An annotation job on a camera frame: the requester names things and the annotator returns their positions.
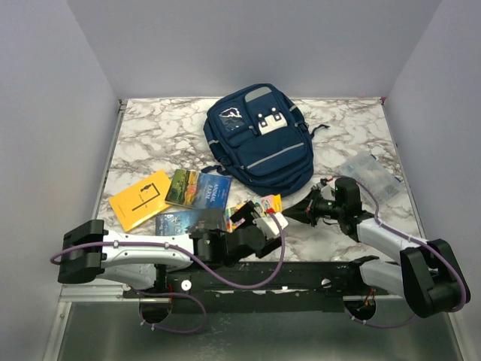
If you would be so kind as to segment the yellow crayon box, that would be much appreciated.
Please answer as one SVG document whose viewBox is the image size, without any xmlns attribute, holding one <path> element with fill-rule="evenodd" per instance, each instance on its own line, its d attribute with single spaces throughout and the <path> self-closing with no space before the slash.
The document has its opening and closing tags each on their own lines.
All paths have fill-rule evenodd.
<svg viewBox="0 0 481 361">
<path fill-rule="evenodd" d="M 260 198 L 252 199 L 256 211 L 261 215 L 265 216 L 266 210 L 272 209 L 275 212 L 281 212 L 283 210 L 282 200 L 280 195 L 269 195 Z M 237 225 L 231 221 L 230 217 L 238 210 L 244 206 L 247 201 L 242 201 L 234 206 L 228 207 L 225 210 L 225 224 L 226 230 L 228 232 L 233 232 Z"/>
</svg>

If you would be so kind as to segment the navy blue student backpack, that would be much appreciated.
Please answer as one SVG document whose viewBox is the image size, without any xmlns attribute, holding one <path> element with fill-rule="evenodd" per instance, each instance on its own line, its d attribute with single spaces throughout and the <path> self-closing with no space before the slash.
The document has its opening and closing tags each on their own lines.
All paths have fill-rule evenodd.
<svg viewBox="0 0 481 361">
<path fill-rule="evenodd" d="M 313 136 L 300 109 L 270 83 L 215 102 L 204 123 L 214 170 L 260 196 L 289 196 L 313 176 Z"/>
</svg>

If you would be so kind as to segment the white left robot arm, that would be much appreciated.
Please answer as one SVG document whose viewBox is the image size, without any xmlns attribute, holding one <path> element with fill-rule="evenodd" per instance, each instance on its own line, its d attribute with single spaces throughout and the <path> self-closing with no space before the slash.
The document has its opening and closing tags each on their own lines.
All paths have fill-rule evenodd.
<svg viewBox="0 0 481 361">
<path fill-rule="evenodd" d="M 215 271 L 232 267 L 250 255 L 258 258 L 286 249 L 287 219 L 280 212 L 265 216 L 245 204 L 235 216 L 241 223 L 233 232 L 195 229 L 183 235 L 129 235 L 89 220 L 63 236 L 62 250 L 51 256 L 59 267 L 61 284 L 87 284 L 96 278 L 128 284 L 157 297 L 166 290 L 158 265 L 185 269 L 193 264 L 220 279 Z"/>
</svg>

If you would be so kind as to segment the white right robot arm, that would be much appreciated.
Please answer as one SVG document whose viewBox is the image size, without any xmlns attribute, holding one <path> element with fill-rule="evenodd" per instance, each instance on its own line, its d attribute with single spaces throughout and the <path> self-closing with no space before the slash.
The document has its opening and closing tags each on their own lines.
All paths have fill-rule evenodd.
<svg viewBox="0 0 481 361">
<path fill-rule="evenodd" d="M 421 318 L 460 311 L 470 301 L 469 287 L 447 241 L 408 235 L 382 221 L 377 211 L 366 211 L 361 200 L 365 186 L 351 177 L 335 178 L 332 199 L 325 197 L 329 187 L 323 180 L 283 214 L 311 226 L 319 220 L 334 220 L 344 235 L 390 258 L 390 262 L 377 258 L 358 261 L 358 269 L 345 278 L 351 293 L 361 295 L 371 287 L 381 288 L 403 297 Z"/>
</svg>

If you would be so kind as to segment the Animal Farm blue book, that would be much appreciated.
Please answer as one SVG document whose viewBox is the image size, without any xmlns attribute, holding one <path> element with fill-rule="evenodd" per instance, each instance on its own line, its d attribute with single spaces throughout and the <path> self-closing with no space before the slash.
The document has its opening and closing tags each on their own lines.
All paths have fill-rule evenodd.
<svg viewBox="0 0 481 361">
<path fill-rule="evenodd" d="M 220 208 L 224 211 L 230 188 L 230 177 L 177 169 L 165 201 L 189 209 Z"/>
</svg>

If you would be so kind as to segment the Wuthering Heights dark book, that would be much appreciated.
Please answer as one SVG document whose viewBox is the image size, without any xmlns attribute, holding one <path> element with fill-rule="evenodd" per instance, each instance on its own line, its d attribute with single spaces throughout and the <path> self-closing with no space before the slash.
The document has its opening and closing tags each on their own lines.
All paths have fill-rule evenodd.
<svg viewBox="0 0 481 361">
<path fill-rule="evenodd" d="M 225 218 L 222 209 L 175 211 L 156 216 L 157 236 L 184 235 L 197 229 L 225 230 Z"/>
</svg>

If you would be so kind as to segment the clear plastic organizer box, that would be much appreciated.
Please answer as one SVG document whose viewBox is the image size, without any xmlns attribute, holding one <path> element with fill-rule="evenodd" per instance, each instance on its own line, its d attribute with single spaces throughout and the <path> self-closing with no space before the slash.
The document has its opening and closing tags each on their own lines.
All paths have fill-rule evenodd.
<svg viewBox="0 0 481 361">
<path fill-rule="evenodd" d="M 404 191 L 401 180 L 396 178 L 367 151 L 348 158 L 339 166 L 341 175 L 352 177 L 372 193 L 379 205 L 384 205 Z"/>
</svg>

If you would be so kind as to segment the yellow notebook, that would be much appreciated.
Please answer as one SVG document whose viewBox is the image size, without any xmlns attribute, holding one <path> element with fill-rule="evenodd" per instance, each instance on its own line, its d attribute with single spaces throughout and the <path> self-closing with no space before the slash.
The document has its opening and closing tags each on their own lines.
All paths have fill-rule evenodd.
<svg viewBox="0 0 481 361">
<path fill-rule="evenodd" d="M 124 232 L 130 232 L 170 205 L 165 201 L 171 180 L 160 170 L 109 198 Z"/>
</svg>

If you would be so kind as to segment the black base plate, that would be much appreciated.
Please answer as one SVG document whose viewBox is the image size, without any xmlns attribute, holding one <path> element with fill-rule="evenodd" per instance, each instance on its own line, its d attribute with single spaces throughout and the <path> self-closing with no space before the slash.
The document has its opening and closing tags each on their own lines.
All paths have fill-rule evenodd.
<svg viewBox="0 0 481 361">
<path fill-rule="evenodd" d="M 365 258 L 376 257 L 350 262 L 285 262 L 279 271 L 272 262 L 241 262 L 218 268 L 220 279 L 198 265 L 173 272 L 158 265 L 153 287 L 137 290 L 125 284 L 128 288 L 120 296 L 139 301 L 140 312 L 153 321 L 170 312 L 341 312 L 346 308 L 370 318 L 376 303 L 363 298 L 371 291 L 393 293 L 362 282 L 358 261 Z"/>
</svg>

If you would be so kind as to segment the aluminium rail frame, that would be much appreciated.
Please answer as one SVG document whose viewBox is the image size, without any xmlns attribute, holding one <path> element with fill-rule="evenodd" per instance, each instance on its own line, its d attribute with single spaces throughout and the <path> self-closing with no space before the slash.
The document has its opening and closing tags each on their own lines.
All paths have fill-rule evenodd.
<svg viewBox="0 0 481 361">
<path fill-rule="evenodd" d="M 149 173 L 199 169 L 213 163 L 202 132 L 212 98 L 129 99 L 121 107 L 97 215 L 119 229 L 108 200 Z M 401 167 L 379 99 L 297 99 L 317 128 L 315 175 L 322 177 L 362 151 L 390 173 Z M 212 314 L 195 335 L 173 335 L 142 324 L 138 303 L 120 285 L 98 280 L 62 288 L 61 329 L 48 359 L 58 360 L 460 360 L 449 316 L 403 326 L 400 299 L 379 299 L 375 329 L 346 314 Z"/>
</svg>

